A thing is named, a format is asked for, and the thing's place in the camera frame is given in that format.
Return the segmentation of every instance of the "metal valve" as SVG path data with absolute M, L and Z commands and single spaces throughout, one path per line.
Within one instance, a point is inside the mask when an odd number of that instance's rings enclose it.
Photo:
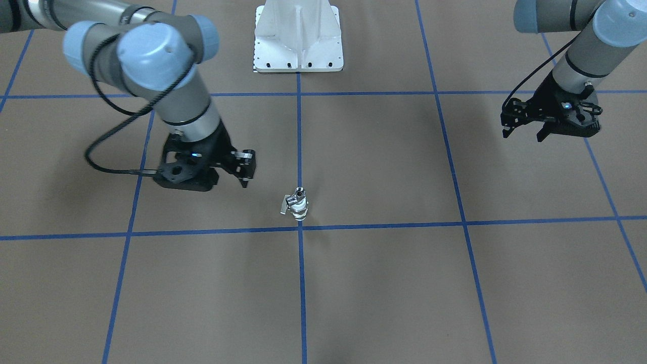
M 305 198 L 305 189 L 297 187 L 291 195 L 285 195 L 283 204 L 281 204 L 281 213 L 285 215 L 288 210 L 294 216 L 296 221 L 304 221 L 308 213 L 309 202 Z

